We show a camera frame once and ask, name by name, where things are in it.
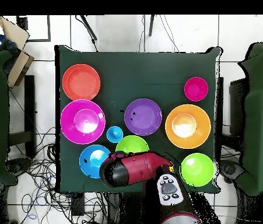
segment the red plate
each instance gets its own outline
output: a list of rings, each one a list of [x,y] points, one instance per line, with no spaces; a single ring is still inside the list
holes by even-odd
[[[100,89],[100,78],[90,65],[76,64],[66,70],[62,85],[71,100],[92,100]]]

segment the small blue bowl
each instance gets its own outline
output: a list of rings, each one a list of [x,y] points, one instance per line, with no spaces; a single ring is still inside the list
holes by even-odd
[[[102,145],[90,145],[83,150],[79,157],[81,171],[92,179],[99,179],[99,169],[110,151]]]
[[[123,139],[123,131],[118,126],[112,126],[107,130],[106,137],[110,142],[116,144]]]

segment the green bowl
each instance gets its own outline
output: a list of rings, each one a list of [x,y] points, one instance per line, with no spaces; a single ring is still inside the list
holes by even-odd
[[[200,187],[208,184],[214,176],[213,161],[204,154],[193,153],[181,163],[180,174],[190,186]]]
[[[115,151],[124,151],[125,153],[137,153],[148,151],[149,146],[146,141],[135,135],[126,136],[122,140],[119,141],[117,147],[115,147]]]

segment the white tile floor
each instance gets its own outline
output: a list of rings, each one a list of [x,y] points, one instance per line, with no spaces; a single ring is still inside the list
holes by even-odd
[[[14,16],[7,19],[15,22]],[[46,39],[47,26],[42,22],[45,17],[28,17],[31,28],[31,39]],[[142,15],[105,15],[88,16],[87,20],[95,32],[99,51],[139,51],[143,52],[142,42],[139,45],[143,31]],[[168,37],[165,28],[174,35],[174,41],[181,52],[202,53],[209,47],[220,46],[223,54],[220,58],[220,76],[225,78],[223,123],[230,124],[229,110],[229,85],[230,82],[244,77],[244,72],[237,65],[242,61],[250,44],[263,41],[263,15],[159,15],[155,17],[153,35],[148,36],[150,15],[146,15],[146,52],[174,51],[174,46]],[[28,75],[35,76],[36,84],[36,126],[38,130],[37,142],[51,127],[55,127],[55,66],[54,45],[67,45],[78,51],[95,51],[90,36],[83,24],[75,19],[75,16],[50,16],[50,42],[30,42],[24,50],[35,58]],[[12,92],[21,106],[24,106],[24,82],[12,89]],[[10,96],[10,131],[23,131],[24,114],[13,96]],[[228,133],[229,128],[223,127],[223,132]],[[50,135],[44,138],[43,143],[48,144],[55,141],[55,129],[49,131]],[[21,156],[16,147],[11,148],[9,158]],[[234,224],[237,212],[237,196],[233,185],[226,184],[222,176],[218,176],[217,183],[221,192],[205,194],[209,203],[213,205],[216,214],[223,224]],[[30,176],[24,174],[19,177],[19,184],[11,187],[8,194],[8,211],[11,219],[21,222],[26,213],[21,203],[25,194],[32,194],[36,186]],[[95,194],[86,194],[87,199],[95,197]],[[29,199],[23,200],[24,210],[27,210]],[[88,202],[89,210],[93,210],[94,202]],[[39,199],[30,211],[30,217],[26,218],[24,224],[39,224],[39,221],[49,210],[48,205],[42,206],[43,201]],[[102,214],[98,213],[96,221],[101,222]],[[74,221],[81,223],[84,216]],[[62,212],[52,209],[43,218],[42,224],[70,224]]]

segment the plate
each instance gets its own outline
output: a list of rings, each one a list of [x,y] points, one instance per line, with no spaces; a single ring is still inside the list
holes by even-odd
[[[137,99],[127,107],[124,121],[132,133],[147,136],[159,128],[162,123],[162,111],[153,100]]]
[[[110,151],[102,145],[91,145],[85,148],[79,157],[79,167],[89,178],[99,179],[101,164],[107,159]]]
[[[143,138],[134,135],[126,136],[115,147],[115,151],[123,151],[125,153],[138,153],[148,150],[149,146],[147,142]]]
[[[90,100],[74,100],[61,113],[61,130],[76,144],[89,144],[103,133],[106,118],[102,109]]]
[[[92,100],[99,92],[100,78],[90,65],[76,64],[64,73],[62,86],[71,100]]]
[[[194,149],[207,140],[211,122],[203,109],[195,105],[184,104],[170,112],[166,119],[165,129],[168,139],[175,146]]]

